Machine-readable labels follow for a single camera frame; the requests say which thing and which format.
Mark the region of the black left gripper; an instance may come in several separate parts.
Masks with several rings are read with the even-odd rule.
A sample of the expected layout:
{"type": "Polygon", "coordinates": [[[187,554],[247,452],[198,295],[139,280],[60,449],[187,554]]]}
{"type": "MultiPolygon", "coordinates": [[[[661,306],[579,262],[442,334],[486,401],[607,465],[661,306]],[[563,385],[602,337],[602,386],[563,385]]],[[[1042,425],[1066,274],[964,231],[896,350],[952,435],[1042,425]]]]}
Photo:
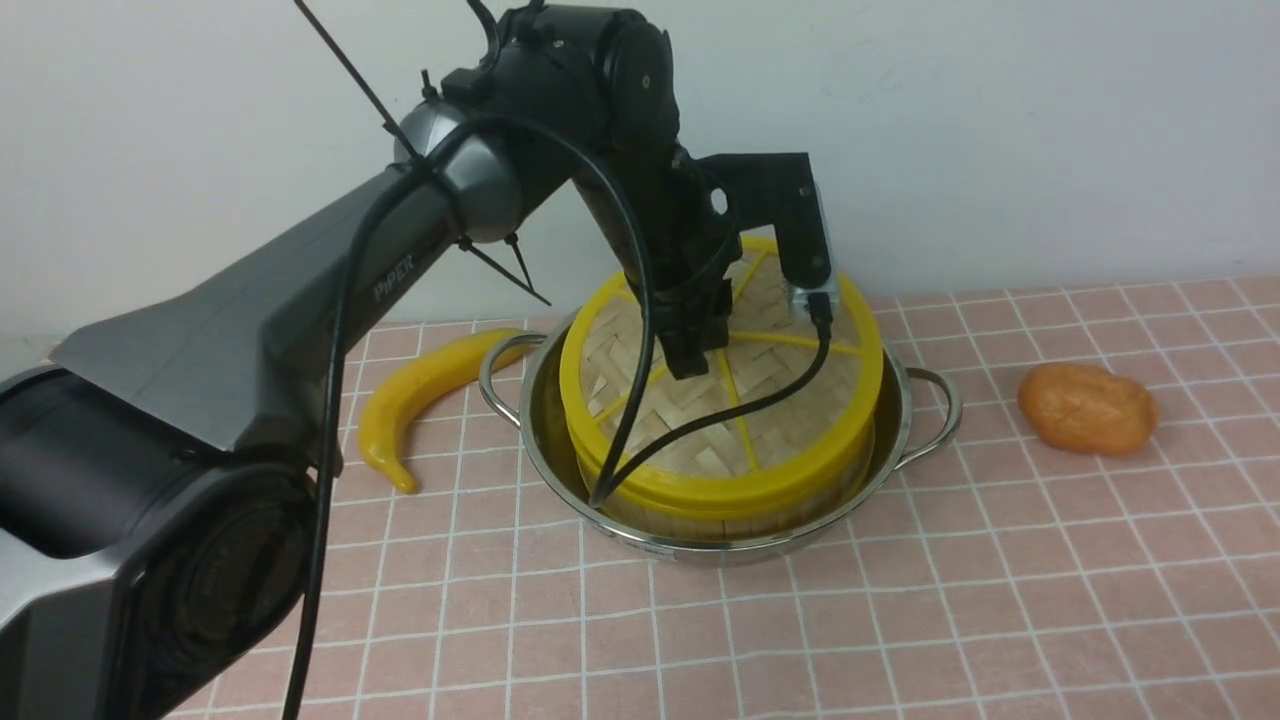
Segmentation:
{"type": "Polygon", "coordinates": [[[732,284],[726,275],[742,256],[732,213],[718,213],[710,200],[723,186],[719,174],[684,150],[666,159],[622,151],[599,159],[643,233],[667,369],[676,380],[707,375],[707,351],[728,342],[732,284]]]}

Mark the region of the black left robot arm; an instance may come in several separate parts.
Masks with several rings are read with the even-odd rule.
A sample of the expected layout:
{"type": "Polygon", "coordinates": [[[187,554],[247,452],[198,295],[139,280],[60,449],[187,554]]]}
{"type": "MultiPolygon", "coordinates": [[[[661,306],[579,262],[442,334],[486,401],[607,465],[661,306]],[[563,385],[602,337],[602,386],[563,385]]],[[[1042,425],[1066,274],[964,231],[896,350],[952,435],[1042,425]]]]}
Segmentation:
{"type": "Polygon", "coordinates": [[[730,234],[678,142],[669,36],[532,1],[388,129],[396,160],[193,290],[3,384],[3,716],[161,719],[321,588],[348,351],[442,254],[577,186],[643,309],[705,366],[730,234]]]}

